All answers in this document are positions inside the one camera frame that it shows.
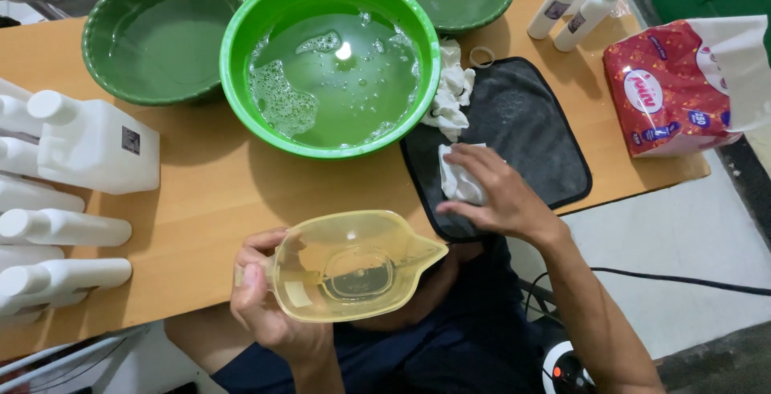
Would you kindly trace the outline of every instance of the rubber band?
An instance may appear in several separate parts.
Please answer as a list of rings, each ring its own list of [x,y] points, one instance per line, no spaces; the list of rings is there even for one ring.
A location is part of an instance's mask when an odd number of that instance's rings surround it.
[[[475,51],[486,52],[490,56],[490,62],[487,63],[487,64],[479,64],[479,63],[477,63],[474,60],[474,56],[473,56]],[[493,53],[493,51],[489,47],[477,46],[474,49],[472,49],[471,52],[469,52],[469,63],[471,63],[471,65],[473,65],[476,68],[488,68],[489,66],[493,65],[494,62],[495,62],[495,54]]]

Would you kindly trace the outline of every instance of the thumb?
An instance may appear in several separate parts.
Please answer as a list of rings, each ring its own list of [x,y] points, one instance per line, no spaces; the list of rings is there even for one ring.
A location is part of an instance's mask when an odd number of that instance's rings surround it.
[[[240,284],[234,284],[230,296],[230,309],[236,312],[247,328],[255,332],[265,317],[265,295],[267,281],[265,271],[256,263],[249,263],[244,269]]]
[[[437,213],[456,213],[460,216],[465,216],[470,219],[471,222],[477,224],[478,227],[482,227],[486,224],[486,215],[483,207],[472,206],[467,202],[460,201],[443,201],[436,206]]]

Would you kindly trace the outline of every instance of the person's left hand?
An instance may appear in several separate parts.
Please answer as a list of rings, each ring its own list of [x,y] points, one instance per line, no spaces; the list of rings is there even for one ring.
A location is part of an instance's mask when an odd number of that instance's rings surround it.
[[[285,228],[252,234],[236,255],[230,312],[260,345],[273,350],[290,366],[320,356],[334,356],[331,323],[304,323],[290,318],[267,290],[262,264],[287,236]]]

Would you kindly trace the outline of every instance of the tissue package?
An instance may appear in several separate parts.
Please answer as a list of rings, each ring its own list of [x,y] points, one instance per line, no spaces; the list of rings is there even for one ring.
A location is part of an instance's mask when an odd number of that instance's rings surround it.
[[[686,20],[649,28],[603,54],[632,157],[685,155],[730,144],[731,107],[717,59]]]

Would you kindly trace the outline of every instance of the hand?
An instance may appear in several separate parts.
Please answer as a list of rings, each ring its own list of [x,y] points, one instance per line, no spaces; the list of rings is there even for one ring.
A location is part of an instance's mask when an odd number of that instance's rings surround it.
[[[319,357],[334,357],[331,323],[304,323],[281,310],[267,290],[262,264],[287,236],[285,228],[252,234],[244,240],[234,265],[230,312],[260,345],[273,350],[290,366],[301,366]]]
[[[460,165],[476,177],[487,191],[487,206],[445,201],[437,213],[454,212],[470,219],[483,230],[522,239],[536,247],[570,236],[567,225],[549,209],[522,179],[492,149],[453,144],[444,155],[448,163]]]

